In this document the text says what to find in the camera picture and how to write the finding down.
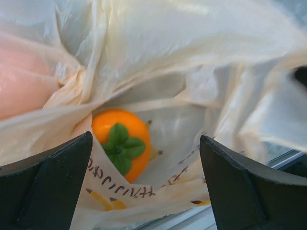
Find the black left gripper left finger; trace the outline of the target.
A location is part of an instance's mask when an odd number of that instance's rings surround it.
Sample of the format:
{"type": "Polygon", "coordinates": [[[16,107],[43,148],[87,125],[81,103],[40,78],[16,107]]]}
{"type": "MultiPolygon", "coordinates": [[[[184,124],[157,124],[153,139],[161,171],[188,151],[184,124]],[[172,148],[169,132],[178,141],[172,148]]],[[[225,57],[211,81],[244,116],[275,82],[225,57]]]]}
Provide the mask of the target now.
{"type": "Polygon", "coordinates": [[[0,168],[2,230],[68,230],[93,146],[91,132],[0,168]]]}

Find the orange banana-print plastic bag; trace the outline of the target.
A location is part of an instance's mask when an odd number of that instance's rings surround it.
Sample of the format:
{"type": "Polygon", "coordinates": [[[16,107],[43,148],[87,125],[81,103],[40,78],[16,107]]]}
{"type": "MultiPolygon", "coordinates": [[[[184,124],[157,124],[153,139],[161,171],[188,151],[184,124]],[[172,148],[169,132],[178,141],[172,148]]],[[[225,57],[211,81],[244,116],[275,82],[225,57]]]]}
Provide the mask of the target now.
{"type": "Polygon", "coordinates": [[[144,223],[209,202],[200,137],[267,163],[307,150],[307,33],[270,0],[3,0],[0,163],[85,132],[93,146],[71,230],[144,223]],[[134,113],[150,135],[129,183],[93,116],[134,113]]]}

